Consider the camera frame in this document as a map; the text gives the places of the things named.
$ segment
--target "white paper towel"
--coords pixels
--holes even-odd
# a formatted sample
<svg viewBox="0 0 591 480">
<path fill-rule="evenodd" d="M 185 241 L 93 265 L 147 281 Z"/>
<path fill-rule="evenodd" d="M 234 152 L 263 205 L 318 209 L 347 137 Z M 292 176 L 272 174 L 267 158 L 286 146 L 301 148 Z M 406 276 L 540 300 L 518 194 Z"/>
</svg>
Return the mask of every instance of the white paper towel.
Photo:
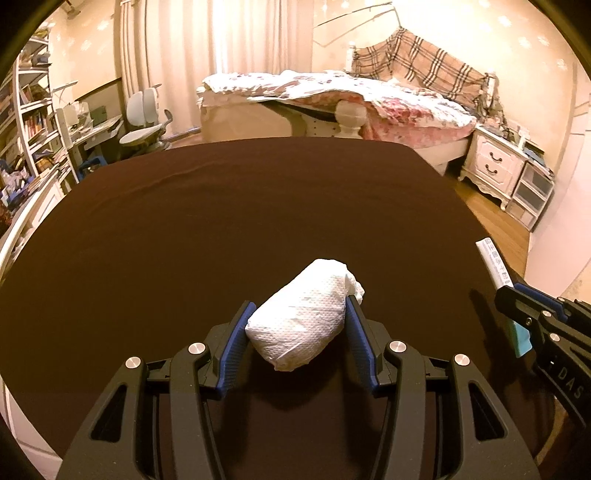
<svg viewBox="0 0 591 480">
<path fill-rule="evenodd" d="M 347 265 L 314 260 L 252 314 L 246 335 L 275 370 L 309 363 L 343 329 L 345 298 L 364 290 Z"/>
</svg>

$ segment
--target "blue stool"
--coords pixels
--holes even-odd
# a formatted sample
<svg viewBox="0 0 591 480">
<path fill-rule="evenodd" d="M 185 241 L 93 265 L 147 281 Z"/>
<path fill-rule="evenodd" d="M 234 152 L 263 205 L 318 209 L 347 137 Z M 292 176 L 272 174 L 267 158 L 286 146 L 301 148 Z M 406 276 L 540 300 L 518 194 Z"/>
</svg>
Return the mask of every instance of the blue stool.
<svg viewBox="0 0 591 480">
<path fill-rule="evenodd" d="M 82 181 L 84 177 L 86 177 L 85 170 L 90 168 L 93 165 L 100 165 L 101 167 L 107 165 L 107 161 L 102 155 L 93 155 L 85 162 L 82 162 L 82 165 L 78 167 L 78 180 Z"/>
</svg>

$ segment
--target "brown tablecloth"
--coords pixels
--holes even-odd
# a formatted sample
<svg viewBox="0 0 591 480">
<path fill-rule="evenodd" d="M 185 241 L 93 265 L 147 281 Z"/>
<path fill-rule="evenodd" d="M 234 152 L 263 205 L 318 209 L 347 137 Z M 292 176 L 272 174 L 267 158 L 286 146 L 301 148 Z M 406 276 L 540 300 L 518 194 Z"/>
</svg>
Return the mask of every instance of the brown tablecloth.
<svg viewBox="0 0 591 480">
<path fill-rule="evenodd" d="M 125 160 L 62 200 L 8 273 L 0 372 L 63 455 L 125 359 L 169 358 L 244 300 L 260 305 L 334 258 L 392 336 L 424 355 L 468 355 L 536 451 L 553 404 L 503 334 L 475 247 L 485 236 L 402 145 L 273 138 Z M 384 407 L 339 336 L 292 373 L 250 351 L 236 390 L 210 408 L 229 478 L 311 480 L 367 477 Z"/>
</svg>

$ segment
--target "curtain rod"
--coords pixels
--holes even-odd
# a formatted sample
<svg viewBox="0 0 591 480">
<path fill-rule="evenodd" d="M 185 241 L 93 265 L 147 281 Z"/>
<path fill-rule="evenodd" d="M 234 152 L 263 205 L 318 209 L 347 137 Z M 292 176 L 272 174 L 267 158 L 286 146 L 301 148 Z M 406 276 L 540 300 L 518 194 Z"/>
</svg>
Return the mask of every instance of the curtain rod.
<svg viewBox="0 0 591 480">
<path fill-rule="evenodd" d="M 338 18 L 346 17 L 347 15 L 350 15 L 350 14 L 355 14 L 355 13 L 361 12 L 363 10 L 371 10 L 372 8 L 376 8 L 376 7 L 385 7 L 386 5 L 390 5 L 392 7 L 392 10 L 386 10 L 384 13 L 387 13 L 389 11 L 393 11 L 396 14 L 396 20 L 398 21 L 398 25 L 400 25 L 400 17 L 398 16 L 398 11 L 396 10 L 396 7 L 394 6 L 394 2 L 389 1 L 389 2 L 385 2 L 383 4 L 370 5 L 369 7 L 358 8 L 357 10 L 353 10 L 352 12 L 347 12 L 345 14 L 339 15 L 338 17 L 331 18 L 330 20 L 327 20 L 326 22 L 322 22 L 322 23 L 316 25 L 316 27 L 319 27 L 321 25 L 325 25 L 328 22 L 332 22 L 333 20 L 337 20 Z"/>
</svg>

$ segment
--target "drawer handle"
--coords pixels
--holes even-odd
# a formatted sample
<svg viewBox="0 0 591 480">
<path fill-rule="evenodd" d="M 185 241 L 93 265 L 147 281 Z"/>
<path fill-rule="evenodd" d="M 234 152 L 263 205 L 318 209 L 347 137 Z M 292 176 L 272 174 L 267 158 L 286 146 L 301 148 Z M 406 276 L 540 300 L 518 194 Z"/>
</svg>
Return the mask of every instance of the drawer handle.
<svg viewBox="0 0 591 480">
<path fill-rule="evenodd" d="M 490 152 L 490 156 L 494 161 L 496 161 L 498 163 L 501 163 L 503 161 L 503 159 L 501 157 L 495 158 L 495 156 L 492 154 L 492 152 Z"/>
</svg>

